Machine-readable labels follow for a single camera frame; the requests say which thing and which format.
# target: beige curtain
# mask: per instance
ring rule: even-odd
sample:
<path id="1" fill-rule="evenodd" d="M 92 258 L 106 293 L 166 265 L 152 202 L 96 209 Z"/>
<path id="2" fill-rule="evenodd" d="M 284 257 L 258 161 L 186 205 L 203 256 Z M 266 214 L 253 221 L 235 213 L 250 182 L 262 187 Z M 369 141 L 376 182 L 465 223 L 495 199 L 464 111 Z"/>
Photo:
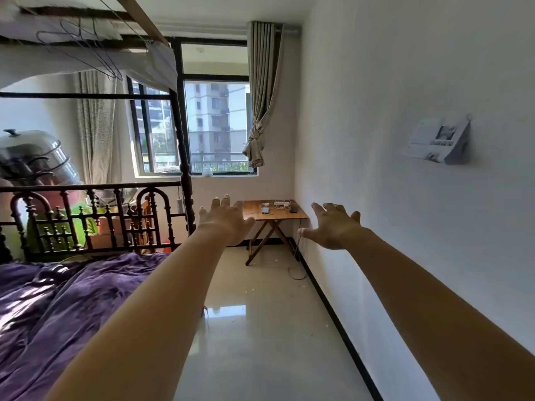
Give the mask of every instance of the beige curtain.
<path id="1" fill-rule="evenodd" d="M 96 70 L 88 70 L 74 74 L 74 86 L 78 93 L 114 94 L 117 81 Z M 118 150 L 118 138 L 114 136 L 113 126 L 115 103 L 115 100 L 77 100 L 83 175 L 87 184 L 120 181 L 120 174 L 113 166 L 118 159 L 113 158 L 114 150 Z"/>
<path id="2" fill-rule="evenodd" d="M 277 99 L 284 29 L 279 36 L 276 27 L 274 23 L 249 22 L 247 29 L 252 129 L 244 155 L 252 167 L 264 166 L 264 130 L 271 119 Z"/>

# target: white floor tile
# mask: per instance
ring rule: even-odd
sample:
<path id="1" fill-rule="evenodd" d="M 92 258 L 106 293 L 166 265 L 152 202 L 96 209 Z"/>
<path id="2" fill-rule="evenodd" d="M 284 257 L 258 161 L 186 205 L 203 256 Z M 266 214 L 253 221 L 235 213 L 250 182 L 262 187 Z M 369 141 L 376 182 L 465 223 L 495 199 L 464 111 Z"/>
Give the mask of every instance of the white floor tile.
<path id="1" fill-rule="evenodd" d="M 216 269 L 175 400 L 358 400 L 371 396 L 304 270 L 282 245 Z"/>

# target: bunk bed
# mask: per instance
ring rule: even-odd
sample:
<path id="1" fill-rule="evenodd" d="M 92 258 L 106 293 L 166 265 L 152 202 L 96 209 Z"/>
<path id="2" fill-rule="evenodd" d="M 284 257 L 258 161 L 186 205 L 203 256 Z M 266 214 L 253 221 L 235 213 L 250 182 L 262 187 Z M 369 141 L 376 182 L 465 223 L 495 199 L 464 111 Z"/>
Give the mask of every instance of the bunk bed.
<path id="1" fill-rule="evenodd" d="M 188 233 L 191 235 L 195 230 L 191 175 L 176 92 L 178 85 L 176 77 L 173 82 L 172 76 L 173 52 L 135 0 L 117 1 L 124 11 L 65 6 L 21 8 L 19 13 L 23 20 L 28 17 L 56 20 L 68 17 L 69 22 L 77 20 L 80 33 L 88 25 L 94 29 L 95 23 L 105 26 L 107 21 L 118 21 L 130 30 L 138 25 L 146 35 L 133 35 L 130 31 L 128 35 L 114 34 L 111 39 L 97 36 L 81 42 L 67 31 L 70 39 L 47 40 L 44 44 L 39 39 L 10 38 L 3 33 L 0 36 L 4 63 L 0 69 L 0 89 L 25 77 L 74 73 L 98 69 L 101 65 L 100 69 L 111 69 L 114 74 L 117 70 L 117 75 L 119 71 L 127 73 L 151 87 L 162 90 L 167 86 L 168 94 L 0 92 L 0 98 L 168 99 L 176 130 L 181 176 L 172 182 L 0 187 L 0 197 L 4 203 L 9 200 L 11 210 L 9 219 L 0 219 L 0 263 L 3 263 L 0 264 L 0 399 L 5 401 L 42 399 L 89 338 L 167 256 L 167 253 L 156 250 L 171 251 L 178 246 L 173 233 L 173 219 L 184 217 Z M 82 49 L 98 48 L 108 60 L 102 63 L 97 59 L 88 67 L 87 61 L 73 52 L 80 46 Z M 139 53 L 130 51 L 139 47 L 147 49 L 141 58 Z M 121 203 L 121 192 L 131 188 L 137 189 L 132 205 L 131 202 L 117 204 L 116 211 L 109 206 L 104 211 L 97 209 L 97 190 L 108 190 L 115 196 L 116 202 Z M 172 210 L 164 193 L 164 189 L 168 188 L 181 191 L 182 212 Z M 89 210 L 71 208 L 69 195 L 80 192 L 87 196 Z M 50 194 L 60 197 L 63 202 L 61 208 L 50 205 L 46 198 Z M 20 201 L 26 204 L 27 224 L 24 224 L 24 217 L 19 212 Z M 44 208 L 45 219 L 35 216 L 36 205 Z M 158 213 L 162 214 L 162 211 L 164 216 L 158 219 Z M 160 237 L 162 219 L 169 232 L 166 242 Z M 88 222 L 99 220 L 110 229 L 110 245 L 106 247 L 94 247 L 92 244 Z M 83 225 L 84 244 L 79 242 L 75 223 Z M 13 260 L 5 235 L 8 229 L 16 230 L 25 260 Z M 29 229 L 37 237 L 37 246 L 28 243 Z M 123 254 L 102 258 L 109 252 Z M 96 260 L 43 262 L 47 258 L 78 255 L 91 256 Z M 37 259 L 41 263 L 31 263 Z"/>

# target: forearm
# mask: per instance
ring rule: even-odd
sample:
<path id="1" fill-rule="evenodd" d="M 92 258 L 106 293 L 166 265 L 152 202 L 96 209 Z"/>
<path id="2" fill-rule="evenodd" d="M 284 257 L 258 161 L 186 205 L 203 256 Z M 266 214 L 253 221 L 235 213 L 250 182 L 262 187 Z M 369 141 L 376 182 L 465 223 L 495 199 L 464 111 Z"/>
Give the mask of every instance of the forearm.
<path id="1" fill-rule="evenodd" d="M 198 228 L 110 317 L 47 400 L 172 399 L 224 248 L 216 230 Z"/>
<path id="2" fill-rule="evenodd" d="M 442 400 L 535 397 L 535 358 L 461 297 L 369 230 L 347 249 Z"/>

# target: purple blanket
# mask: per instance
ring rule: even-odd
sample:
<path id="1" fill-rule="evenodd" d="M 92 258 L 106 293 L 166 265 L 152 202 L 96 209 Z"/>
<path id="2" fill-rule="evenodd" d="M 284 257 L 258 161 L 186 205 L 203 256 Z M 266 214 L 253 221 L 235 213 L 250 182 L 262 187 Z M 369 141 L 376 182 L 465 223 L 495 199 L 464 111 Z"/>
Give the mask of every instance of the purple blanket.
<path id="1" fill-rule="evenodd" d="M 0 265 L 0 400 L 41 400 L 100 326 L 167 256 Z"/>

